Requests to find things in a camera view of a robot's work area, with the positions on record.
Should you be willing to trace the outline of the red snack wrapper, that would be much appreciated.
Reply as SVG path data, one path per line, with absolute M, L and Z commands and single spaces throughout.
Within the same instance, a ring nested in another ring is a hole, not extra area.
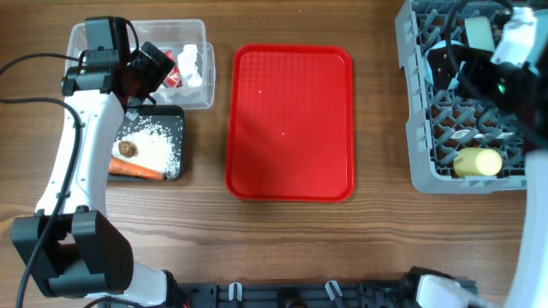
M 164 82 L 163 82 L 163 85 L 166 87 L 166 88 L 178 88 L 178 87 L 182 87 L 182 76 L 181 76 L 181 73 L 180 73 L 180 70 L 179 68 L 177 67 L 176 65 L 176 61 L 175 61 L 175 58 L 173 57 L 172 55 L 172 51 L 171 50 L 167 50 L 165 53 L 164 53 L 170 60 L 172 60 L 174 62 L 174 67 L 170 70 L 170 72 L 168 73 L 168 75 L 166 76 Z

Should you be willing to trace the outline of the white tissue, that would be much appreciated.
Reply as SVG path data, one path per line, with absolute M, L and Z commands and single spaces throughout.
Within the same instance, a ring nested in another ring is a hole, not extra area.
M 199 52 L 196 44 L 185 44 L 177 56 L 178 68 L 182 78 L 182 86 L 196 88 L 202 83 L 198 66 Z

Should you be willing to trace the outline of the brown mushroom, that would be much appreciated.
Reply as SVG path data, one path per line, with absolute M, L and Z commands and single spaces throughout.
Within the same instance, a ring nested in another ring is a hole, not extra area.
M 118 144 L 119 153 L 125 157 L 133 157 L 137 154 L 137 146 L 130 141 L 121 141 Z

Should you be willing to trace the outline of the yellow cup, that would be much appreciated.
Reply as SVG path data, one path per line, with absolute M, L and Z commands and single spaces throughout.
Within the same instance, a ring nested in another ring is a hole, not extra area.
M 502 167 L 501 155 L 488 148 L 463 148 L 453 161 L 453 169 L 459 177 L 494 176 Z

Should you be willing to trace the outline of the orange carrot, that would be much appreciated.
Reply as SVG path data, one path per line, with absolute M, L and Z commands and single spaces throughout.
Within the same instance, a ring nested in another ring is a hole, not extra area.
M 110 175 L 122 175 L 151 181 L 164 181 L 166 179 L 163 174 L 157 171 L 128 163 L 115 157 L 110 159 L 108 172 Z

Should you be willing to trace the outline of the green bowl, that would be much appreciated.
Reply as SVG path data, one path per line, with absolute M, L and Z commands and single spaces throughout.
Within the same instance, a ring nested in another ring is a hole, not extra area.
M 478 50 L 495 51 L 491 24 L 484 17 L 471 17 L 464 20 L 468 46 Z

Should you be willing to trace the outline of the light blue bowl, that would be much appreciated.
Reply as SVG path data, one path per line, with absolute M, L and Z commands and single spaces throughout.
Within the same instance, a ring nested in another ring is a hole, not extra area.
M 462 44 L 452 40 L 451 46 L 455 59 L 460 64 L 459 69 L 456 71 L 450 63 L 445 41 L 436 43 L 423 56 L 426 71 L 425 79 L 436 90 L 454 90 L 459 86 L 458 75 L 466 62 L 458 60 L 458 51 Z

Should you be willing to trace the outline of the white plastic spoon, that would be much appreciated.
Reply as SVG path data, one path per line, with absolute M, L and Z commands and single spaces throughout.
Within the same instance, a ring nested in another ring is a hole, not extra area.
M 455 131 L 450 138 L 455 140 L 461 139 L 507 139 L 513 137 L 514 133 L 505 133 L 505 132 L 493 132 L 493 133 L 479 133 L 478 131 L 473 131 L 469 129 L 462 129 Z

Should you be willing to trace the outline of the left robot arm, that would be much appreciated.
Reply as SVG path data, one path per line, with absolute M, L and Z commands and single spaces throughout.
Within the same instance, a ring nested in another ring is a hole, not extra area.
M 96 44 L 62 79 L 67 115 L 50 182 L 30 217 L 14 221 L 11 239 L 48 298 L 90 298 L 133 307 L 185 307 L 174 276 L 134 260 L 110 223 L 105 190 L 111 148 L 131 100 L 151 97 L 174 62 L 151 43 L 136 50 Z

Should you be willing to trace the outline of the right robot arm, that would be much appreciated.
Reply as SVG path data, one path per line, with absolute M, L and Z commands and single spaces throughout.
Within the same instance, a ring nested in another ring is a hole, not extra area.
M 413 156 L 419 154 L 419 150 L 426 153 L 426 146 L 419 147 L 419 137 L 416 130 L 420 128 L 419 134 L 428 137 L 430 128 L 419 124 L 413 124 L 418 116 L 412 115 L 412 103 L 414 103 L 414 92 L 412 86 L 417 86 L 424 81 L 414 82 L 411 75 L 420 72 L 421 62 L 420 49 L 417 46 L 398 47 L 399 66 L 404 68 L 408 83 L 409 97 L 409 119 L 406 123 L 408 139 L 409 165 L 412 175 L 412 184 L 417 191 L 419 182 L 415 175 L 419 171 L 425 171 L 426 175 L 433 175 L 430 163 L 421 164 L 412 160 Z M 547 307 L 547 151 L 536 150 L 530 152 L 525 158 L 525 176 L 527 181 L 527 205 L 521 248 L 516 266 L 515 276 L 509 290 L 508 298 L 503 307 Z M 417 302 L 421 307 L 495 307 L 495 305 L 472 295 L 465 291 L 457 282 L 449 278 L 442 278 L 438 275 L 423 275 L 420 278 L 416 295 Z

